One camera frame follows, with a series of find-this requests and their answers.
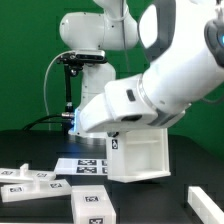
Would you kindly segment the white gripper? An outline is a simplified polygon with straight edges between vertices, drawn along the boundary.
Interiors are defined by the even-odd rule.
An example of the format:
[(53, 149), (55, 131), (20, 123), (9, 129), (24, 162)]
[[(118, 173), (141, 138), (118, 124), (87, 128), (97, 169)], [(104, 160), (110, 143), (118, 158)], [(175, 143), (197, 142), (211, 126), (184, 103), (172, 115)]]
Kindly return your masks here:
[(87, 133), (147, 129), (158, 114), (141, 95), (142, 75), (108, 82), (80, 112)]

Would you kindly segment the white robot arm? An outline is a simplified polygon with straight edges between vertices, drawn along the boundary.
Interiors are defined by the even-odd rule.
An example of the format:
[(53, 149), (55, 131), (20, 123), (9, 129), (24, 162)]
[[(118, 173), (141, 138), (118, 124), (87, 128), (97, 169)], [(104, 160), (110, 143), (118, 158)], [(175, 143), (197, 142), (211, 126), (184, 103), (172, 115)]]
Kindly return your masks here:
[[(94, 2), (102, 13), (68, 13), (59, 28), (84, 70), (75, 135), (170, 127), (193, 102), (224, 83), (223, 3), (152, 0), (134, 19), (126, 0)], [(135, 45), (142, 46), (149, 68), (116, 78), (106, 51)]]

